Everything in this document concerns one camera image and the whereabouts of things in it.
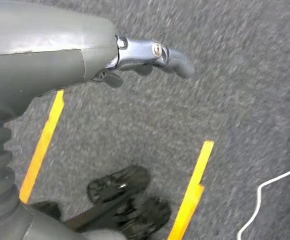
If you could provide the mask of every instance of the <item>gray plastic housing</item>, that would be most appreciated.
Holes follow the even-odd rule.
[[[109,20],[0,0],[0,107],[8,115],[0,117],[9,121],[34,97],[91,80],[117,54]]]
[[[124,238],[113,231],[83,236],[21,203],[15,172],[8,167],[12,154],[4,149],[11,136],[4,124],[33,98],[91,80],[117,54],[116,27],[107,19],[0,0],[0,240]]]

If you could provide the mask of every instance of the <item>white cable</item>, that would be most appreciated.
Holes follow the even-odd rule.
[[[246,230],[249,225],[251,225],[256,218],[256,216],[258,214],[258,212],[260,211],[260,204],[262,203],[262,188],[263,187],[265,187],[265,186],[267,186],[267,185],[285,178],[285,177],[289,176],[289,175],[290,175],[290,171],[288,171],[288,172],[285,172],[284,174],[282,174],[282,175],[279,175],[279,176],[277,176],[277,177],[275,177],[275,178],[273,178],[273,179],[270,179],[270,180],[268,180],[268,181],[266,181],[266,182],[263,182],[263,183],[259,185],[257,189],[256,208],[255,208],[254,212],[248,222],[246,222],[239,231],[238,231],[237,240],[242,240],[242,234],[245,230]]]

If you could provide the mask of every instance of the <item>yellow tape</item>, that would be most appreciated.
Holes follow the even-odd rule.
[[[58,91],[49,112],[48,119],[43,128],[40,139],[39,140],[33,158],[30,162],[25,179],[23,182],[20,192],[19,198],[23,202],[27,203],[32,190],[39,175],[44,157],[48,151],[48,145],[53,137],[53,134],[60,119],[60,114],[64,107],[64,101],[63,99],[63,91]]]
[[[197,163],[168,240],[181,240],[184,236],[204,191],[204,187],[199,183],[213,150],[214,144],[213,141],[205,141],[202,145]]]

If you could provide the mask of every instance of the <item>screw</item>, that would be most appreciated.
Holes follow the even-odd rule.
[[[119,49],[123,49],[126,47],[126,43],[122,39],[119,39],[117,40],[117,46]]]
[[[162,48],[162,45],[158,42],[153,44],[152,50],[156,57],[159,58],[162,56],[162,54],[163,54],[163,49]]]

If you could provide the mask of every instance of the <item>black plastic part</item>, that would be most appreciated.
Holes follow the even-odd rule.
[[[159,198],[149,198],[136,206],[136,197],[149,183],[148,172],[135,165],[93,180],[87,188],[93,208],[63,224],[79,233],[106,228],[120,231],[128,240],[147,240],[165,225],[171,213],[168,203]],[[38,202],[32,207],[60,221],[57,202]]]
[[[87,194],[94,206],[64,224],[79,233],[101,228],[118,230],[120,226],[118,213],[130,209],[128,204],[146,190],[150,180],[147,169],[132,165],[91,181]]]
[[[168,222],[170,205],[159,198],[151,197],[143,204],[138,216],[119,227],[128,240],[147,240]]]

